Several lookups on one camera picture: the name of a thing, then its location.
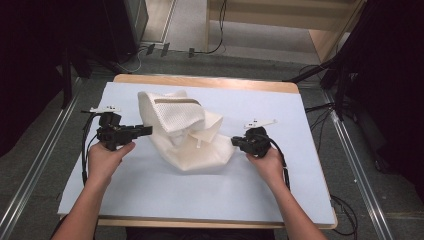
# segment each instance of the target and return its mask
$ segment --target aluminum rail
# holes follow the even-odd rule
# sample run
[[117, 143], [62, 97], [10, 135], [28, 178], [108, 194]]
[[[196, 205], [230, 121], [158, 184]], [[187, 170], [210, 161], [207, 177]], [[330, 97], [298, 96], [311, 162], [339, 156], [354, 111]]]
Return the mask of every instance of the aluminum rail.
[[38, 179], [43, 173], [44, 167], [46, 166], [50, 155], [56, 146], [56, 143], [68, 122], [68, 119], [75, 107], [77, 102], [80, 90], [85, 85], [87, 81], [83, 81], [81, 78], [77, 78], [74, 84], [74, 97], [68, 104], [68, 107], [61, 110], [53, 127], [51, 128], [48, 136], [46, 137], [40, 151], [35, 157], [31, 168], [28, 170], [27, 175], [22, 181], [18, 191], [15, 193], [12, 198], [7, 210], [0, 222], [0, 239], [7, 240], [9, 239], [13, 228], [15, 227], [21, 213], [23, 212], [32, 191], [34, 190]]
[[[324, 98], [327, 103], [334, 102], [332, 94], [329, 91], [324, 91]], [[332, 111], [331, 118], [333, 120], [334, 126], [336, 127], [350, 167], [352, 168], [353, 175], [355, 176], [359, 191], [362, 194], [362, 198], [364, 199], [365, 205], [379, 239], [394, 239], [384, 216], [384, 212], [380, 207], [380, 204], [374, 194], [374, 191], [372, 190], [367, 176], [365, 175], [364, 169], [362, 168], [361, 162], [358, 158], [358, 155], [356, 154], [355, 148], [352, 144], [352, 141], [350, 140], [344, 123], [340, 121], [335, 111]]]

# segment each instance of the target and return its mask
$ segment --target forearm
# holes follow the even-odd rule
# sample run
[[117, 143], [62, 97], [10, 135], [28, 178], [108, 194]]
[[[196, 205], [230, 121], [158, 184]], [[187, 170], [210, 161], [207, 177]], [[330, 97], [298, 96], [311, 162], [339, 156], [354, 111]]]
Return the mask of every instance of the forearm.
[[269, 184], [284, 218], [289, 238], [296, 239], [326, 239], [323, 233], [306, 215], [296, 199], [285, 186], [282, 179]]
[[52, 239], [92, 240], [105, 191], [106, 188], [97, 187], [87, 181], [72, 210]]

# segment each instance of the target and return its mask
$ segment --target cable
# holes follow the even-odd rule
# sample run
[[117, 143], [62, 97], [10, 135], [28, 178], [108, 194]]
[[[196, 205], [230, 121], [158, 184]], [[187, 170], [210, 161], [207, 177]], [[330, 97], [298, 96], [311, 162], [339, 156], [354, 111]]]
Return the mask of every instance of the cable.
[[118, 67], [120, 67], [122, 70], [127, 71], [128, 73], [134, 73], [136, 71], [138, 71], [141, 68], [141, 60], [140, 60], [140, 53], [142, 53], [144, 50], [148, 49], [148, 47], [141, 47], [140, 51], [138, 51], [137, 53], [137, 59], [138, 59], [138, 68], [136, 68], [135, 70], [128, 70], [126, 68], [124, 68], [123, 66], [121, 66], [119, 63], [117, 63]]
[[[311, 125], [311, 131], [318, 125], [321, 123], [321, 129], [320, 129], [320, 133], [319, 133], [319, 140], [318, 140], [318, 147], [317, 147], [317, 152], [319, 153], [319, 150], [321, 148], [321, 139], [322, 139], [322, 133], [323, 133], [323, 128], [324, 128], [324, 124], [326, 122], [326, 120], [328, 119], [328, 117], [330, 116], [330, 114], [334, 111], [334, 103], [327, 103], [327, 104], [323, 104], [323, 105], [319, 105], [319, 106], [315, 106], [315, 107], [311, 107], [311, 108], [305, 108], [305, 111], [311, 112], [311, 111], [315, 111], [318, 109], [323, 109], [323, 108], [328, 108], [324, 111], [324, 113], [320, 114], [317, 119], [315, 120], [315, 122]], [[350, 224], [352, 225], [352, 231], [348, 232], [348, 233], [342, 233], [336, 229], [333, 229], [334, 232], [336, 232], [337, 234], [340, 234], [342, 236], [351, 236], [353, 235], [354, 239], [358, 239], [358, 219], [356, 217], [355, 212], [353, 211], [352, 207], [346, 203], [344, 200], [340, 199], [339, 197], [336, 197], [334, 195], [330, 194], [331, 199], [337, 203], [338, 205], [340, 205], [342, 212], [347, 216]]]
[[82, 182], [87, 182], [88, 174], [87, 174], [87, 158], [88, 158], [88, 150], [93, 142], [94, 138], [97, 136], [97, 134], [91, 139], [90, 143], [88, 144], [87, 148], [85, 147], [85, 143], [87, 142], [88, 133], [91, 128], [91, 124], [93, 123], [93, 119], [97, 116], [100, 116], [100, 114], [95, 114], [87, 111], [81, 111], [82, 113], [90, 113], [90, 117], [87, 120], [87, 123], [85, 124], [83, 128], [83, 136], [82, 136], [82, 146], [81, 146], [81, 164], [82, 164]]
[[214, 50], [209, 51], [209, 52], [194, 52], [194, 53], [211, 54], [211, 53], [216, 52], [216, 50], [218, 50], [221, 47], [222, 42], [224, 41], [224, 21], [225, 21], [225, 12], [226, 11], [227, 11], [227, 0], [224, 0], [222, 2], [221, 10], [219, 11], [219, 29], [221, 30], [221, 40], [220, 40], [218, 46]]
[[[330, 194], [330, 197], [331, 197], [331, 199], [334, 202], [336, 202], [337, 204], [340, 205], [340, 207], [342, 209], [342, 212], [346, 215], [346, 217], [348, 218], [350, 224], [352, 225], [352, 232], [342, 233], [342, 232], [340, 232], [340, 231], [338, 231], [336, 229], [333, 229], [333, 231], [336, 232], [336, 233], [338, 233], [338, 234], [340, 234], [340, 235], [342, 235], [342, 236], [351, 236], [351, 235], [353, 235], [353, 239], [355, 239], [355, 240], [358, 239], [358, 218], [356, 217], [356, 214], [353, 211], [352, 207], [348, 203], [346, 203], [345, 201], [343, 201], [342, 199], [340, 199], [339, 197], [336, 197], [336, 196], [331, 195], [331, 194]], [[350, 216], [349, 211], [346, 211], [345, 206], [350, 210], [350, 212], [353, 215], [353, 218], [352, 218], [352, 216]]]

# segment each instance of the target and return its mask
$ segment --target white fabric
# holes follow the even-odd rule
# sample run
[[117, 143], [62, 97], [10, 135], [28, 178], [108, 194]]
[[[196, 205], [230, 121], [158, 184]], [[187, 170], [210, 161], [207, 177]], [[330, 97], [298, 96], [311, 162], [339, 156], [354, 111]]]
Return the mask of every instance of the white fabric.
[[222, 116], [208, 112], [185, 91], [170, 94], [139, 92], [140, 116], [153, 126], [150, 139], [162, 158], [186, 171], [225, 165], [235, 147], [218, 134]]

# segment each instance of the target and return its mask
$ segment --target table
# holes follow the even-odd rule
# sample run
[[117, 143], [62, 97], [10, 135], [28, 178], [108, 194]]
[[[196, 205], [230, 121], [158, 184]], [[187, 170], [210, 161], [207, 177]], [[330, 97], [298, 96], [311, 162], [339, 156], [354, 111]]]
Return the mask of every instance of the table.
[[[137, 92], [167, 93], [181, 88], [187, 91], [189, 97], [199, 100], [205, 109], [224, 116], [220, 132], [227, 136], [244, 134], [244, 123], [240, 118], [252, 120], [242, 117], [246, 113], [253, 111], [259, 114], [258, 117], [265, 118], [275, 116], [277, 124], [266, 129], [285, 153], [293, 195], [320, 228], [336, 227], [337, 219], [295, 84], [226, 78], [118, 75], [114, 83], [106, 86], [100, 104], [122, 104], [120, 124], [135, 125], [141, 119], [136, 107]], [[256, 97], [257, 102], [249, 104]], [[282, 108], [278, 114], [275, 111], [277, 106]], [[96, 128], [92, 127], [91, 136], [94, 136]], [[100, 225], [284, 226], [271, 191], [244, 153], [236, 151], [223, 167], [182, 172], [159, 157], [148, 137], [141, 137], [135, 142], [137, 147], [115, 172], [105, 194]], [[70, 211], [82, 189], [80, 164], [79, 160], [69, 178], [59, 214]]]
[[[366, 0], [229, 0], [225, 21], [309, 29], [321, 62], [360, 16]], [[208, 0], [207, 23], [219, 20], [222, 0]]]

